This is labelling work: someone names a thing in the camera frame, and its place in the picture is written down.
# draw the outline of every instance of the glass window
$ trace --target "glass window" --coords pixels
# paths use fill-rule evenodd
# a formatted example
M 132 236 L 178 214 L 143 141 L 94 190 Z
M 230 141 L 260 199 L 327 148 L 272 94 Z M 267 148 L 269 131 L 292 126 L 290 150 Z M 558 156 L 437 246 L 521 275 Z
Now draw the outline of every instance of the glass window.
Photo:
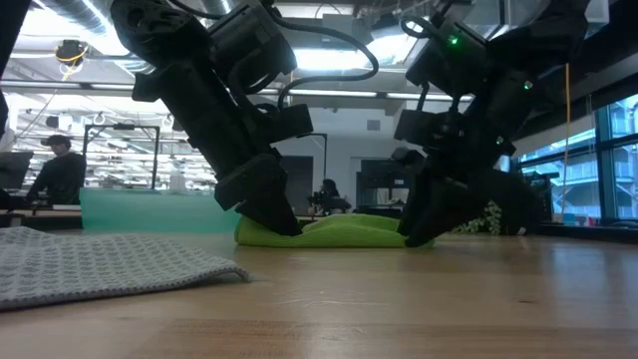
M 558 174 L 551 179 L 551 197 L 554 213 L 562 211 L 564 161 L 530 166 L 522 169 L 524 174 Z M 565 213 L 600 217 L 600 193 L 598 192 L 598 162 L 596 154 L 570 158 L 565 182 Z
M 614 150 L 616 205 L 619 218 L 638 218 L 638 145 Z
M 609 119 L 614 139 L 638 133 L 638 95 L 609 105 Z
M 587 130 L 583 133 L 574 135 L 569 138 L 569 149 L 577 149 L 583 146 L 593 146 L 596 142 L 596 131 L 594 129 Z M 566 140 L 558 141 L 544 148 L 540 148 L 534 152 L 522 155 L 519 160 L 523 163 L 534 159 L 539 159 L 548 155 L 559 154 L 565 152 Z

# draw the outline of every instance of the wooden tabletop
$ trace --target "wooden tabletop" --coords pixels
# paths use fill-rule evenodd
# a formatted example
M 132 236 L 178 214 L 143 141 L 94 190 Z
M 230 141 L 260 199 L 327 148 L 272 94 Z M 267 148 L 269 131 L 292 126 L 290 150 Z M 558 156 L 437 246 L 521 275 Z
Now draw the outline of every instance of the wooden tabletop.
M 3 359 L 636 358 L 638 247 L 449 236 L 432 251 L 235 247 L 234 278 L 0 313 Z

